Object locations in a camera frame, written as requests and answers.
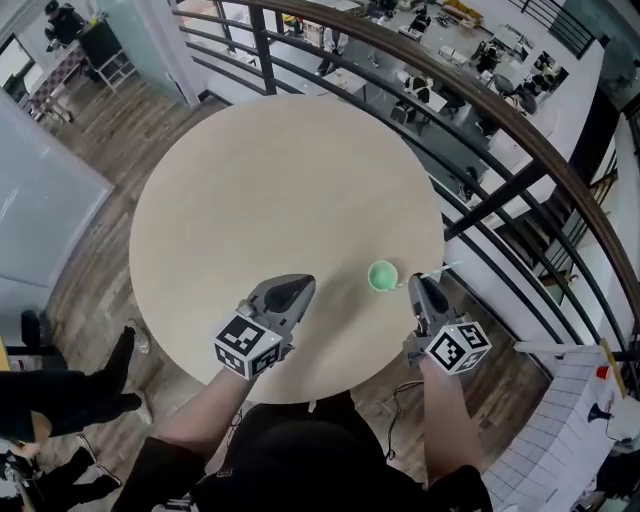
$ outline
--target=forearm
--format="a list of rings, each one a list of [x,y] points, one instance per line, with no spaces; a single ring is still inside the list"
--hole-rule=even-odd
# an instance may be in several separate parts
[[[231,370],[221,370],[205,389],[164,420],[153,437],[209,460],[253,384]]]
[[[425,380],[424,457],[429,482],[433,483],[465,465],[480,468],[483,456],[460,381],[426,359],[420,364]]]

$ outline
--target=wall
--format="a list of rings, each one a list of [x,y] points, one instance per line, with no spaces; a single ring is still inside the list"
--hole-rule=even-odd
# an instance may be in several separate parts
[[[111,186],[0,91],[0,336],[43,309]]]

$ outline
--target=red object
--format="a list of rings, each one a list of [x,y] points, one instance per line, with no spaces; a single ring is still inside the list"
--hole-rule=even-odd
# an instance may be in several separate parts
[[[609,376],[609,366],[599,366],[596,370],[596,376],[599,379],[607,380],[607,377]]]

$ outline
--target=green cup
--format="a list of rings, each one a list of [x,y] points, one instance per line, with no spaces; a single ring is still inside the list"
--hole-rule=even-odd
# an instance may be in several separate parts
[[[376,261],[369,267],[369,286],[377,292],[388,292],[398,284],[398,269],[387,260]]]

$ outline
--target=desk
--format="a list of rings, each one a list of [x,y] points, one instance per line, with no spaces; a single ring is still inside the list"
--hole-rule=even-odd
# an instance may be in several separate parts
[[[409,78],[409,73],[407,73],[406,71],[398,71],[396,73],[396,78],[398,78],[398,80],[402,82],[404,89],[404,84]],[[447,100],[440,96],[437,92],[434,92],[432,87],[429,87],[429,103],[427,103],[427,106],[434,112],[440,112],[446,104]]]
[[[313,274],[296,350],[249,395],[295,403],[350,389],[400,353],[415,324],[406,289],[375,292],[367,270],[385,258],[401,280],[439,268],[444,243],[409,146],[351,105],[296,95],[226,108],[178,140],[145,185],[129,251],[147,326],[203,383],[221,369],[213,328],[258,282]]]
[[[409,25],[402,25],[398,29],[398,34],[403,35],[405,37],[408,37],[412,41],[416,41],[416,42],[420,42],[420,40],[422,39],[422,36],[423,36],[422,32],[418,32],[417,30],[409,29]]]
[[[449,62],[451,62],[452,64],[455,64],[460,68],[464,66],[468,60],[467,57],[465,57],[463,54],[461,54],[460,52],[457,52],[450,46],[446,46],[446,45],[442,46],[438,50],[438,55],[440,55],[441,57],[444,57],[446,60],[448,60]]]
[[[338,11],[348,12],[351,10],[359,9],[361,6],[350,0],[310,0],[314,4],[324,5],[325,7],[331,7]]]
[[[356,94],[360,89],[362,89],[362,98],[365,102],[367,101],[367,90],[365,87],[367,85],[367,81],[361,76],[358,76],[351,71],[347,71],[346,69],[340,68],[326,75],[324,79],[327,82],[340,87],[340,89],[346,92],[350,92],[351,94]],[[317,96],[326,95],[335,97],[335,95],[330,92],[317,94]]]

